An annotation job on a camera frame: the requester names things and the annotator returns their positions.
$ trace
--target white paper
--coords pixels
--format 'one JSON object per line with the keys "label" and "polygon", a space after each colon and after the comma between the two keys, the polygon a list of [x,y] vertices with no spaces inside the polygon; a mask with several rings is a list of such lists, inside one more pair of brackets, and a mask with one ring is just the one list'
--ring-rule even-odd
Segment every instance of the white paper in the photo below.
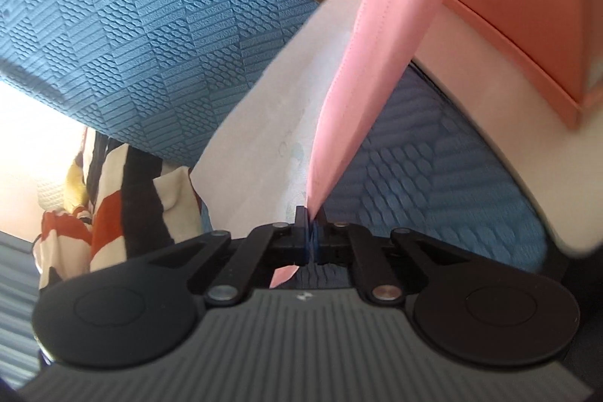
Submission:
{"label": "white paper", "polygon": [[326,0],[213,135],[191,173],[214,229],[293,222],[324,97],[361,0]]}

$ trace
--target yellow fabric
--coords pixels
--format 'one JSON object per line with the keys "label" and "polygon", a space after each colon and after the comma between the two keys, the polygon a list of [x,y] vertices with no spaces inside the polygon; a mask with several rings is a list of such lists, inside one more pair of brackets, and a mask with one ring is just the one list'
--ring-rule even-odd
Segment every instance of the yellow fabric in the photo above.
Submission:
{"label": "yellow fabric", "polygon": [[88,206],[88,192],[84,185],[84,170],[74,160],[65,177],[63,207],[73,213],[78,206]]}

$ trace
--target ribbed gray surface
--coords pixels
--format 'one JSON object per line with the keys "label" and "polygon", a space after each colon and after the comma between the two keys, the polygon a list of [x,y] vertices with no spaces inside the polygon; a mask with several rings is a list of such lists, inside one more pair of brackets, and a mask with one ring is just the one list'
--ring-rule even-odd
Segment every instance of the ribbed gray surface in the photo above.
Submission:
{"label": "ribbed gray surface", "polygon": [[13,388],[38,371],[31,330],[38,282],[31,244],[0,232],[0,376]]}
{"label": "ribbed gray surface", "polygon": [[355,290],[260,290],[208,313],[183,346],[144,367],[92,373],[53,365],[32,402],[583,401],[589,388],[552,363],[521,373],[457,365],[427,348],[406,316]]}
{"label": "ribbed gray surface", "polygon": [[347,288],[350,287],[347,268],[336,264],[308,263],[278,288],[287,290]]}

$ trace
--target small logo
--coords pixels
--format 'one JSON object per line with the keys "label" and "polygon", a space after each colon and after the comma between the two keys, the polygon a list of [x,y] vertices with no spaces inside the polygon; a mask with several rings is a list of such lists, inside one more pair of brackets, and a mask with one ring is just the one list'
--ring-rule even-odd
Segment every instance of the small logo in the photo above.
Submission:
{"label": "small logo", "polygon": [[303,292],[300,293],[299,295],[296,295],[295,298],[298,300],[301,300],[302,302],[306,302],[307,300],[310,300],[314,295],[311,294],[310,292]]}

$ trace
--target striped fabric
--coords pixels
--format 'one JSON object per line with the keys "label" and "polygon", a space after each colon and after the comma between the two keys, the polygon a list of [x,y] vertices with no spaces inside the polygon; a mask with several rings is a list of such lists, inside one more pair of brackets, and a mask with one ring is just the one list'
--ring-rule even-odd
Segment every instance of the striped fabric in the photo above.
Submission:
{"label": "striped fabric", "polygon": [[99,176],[88,173],[89,180],[98,178],[89,186],[91,202],[72,213],[43,215],[42,234],[33,249],[40,289],[204,232],[202,203],[189,168],[127,144],[105,142]]}

